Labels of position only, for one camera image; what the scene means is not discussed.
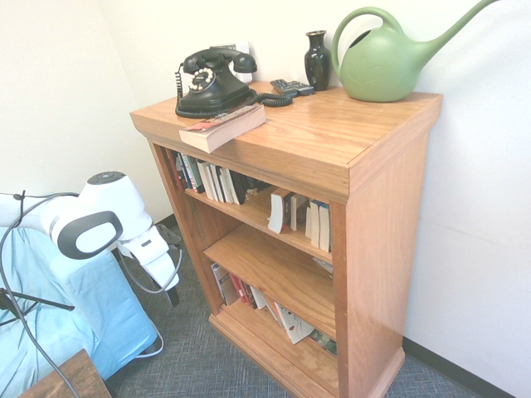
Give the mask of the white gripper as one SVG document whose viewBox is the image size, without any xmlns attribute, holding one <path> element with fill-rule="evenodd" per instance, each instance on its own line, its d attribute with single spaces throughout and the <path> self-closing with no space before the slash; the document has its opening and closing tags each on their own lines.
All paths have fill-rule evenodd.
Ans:
<svg viewBox="0 0 531 398">
<path fill-rule="evenodd" d="M 137 260 L 147 274 L 159 286 L 173 307 L 179 305 L 179 294 L 176 285 L 179 282 L 178 264 L 174 264 L 170 255 L 176 249 L 180 238 L 166 226 L 151 226 L 141 235 L 129 239 L 118 240 L 120 254 Z"/>
</svg>

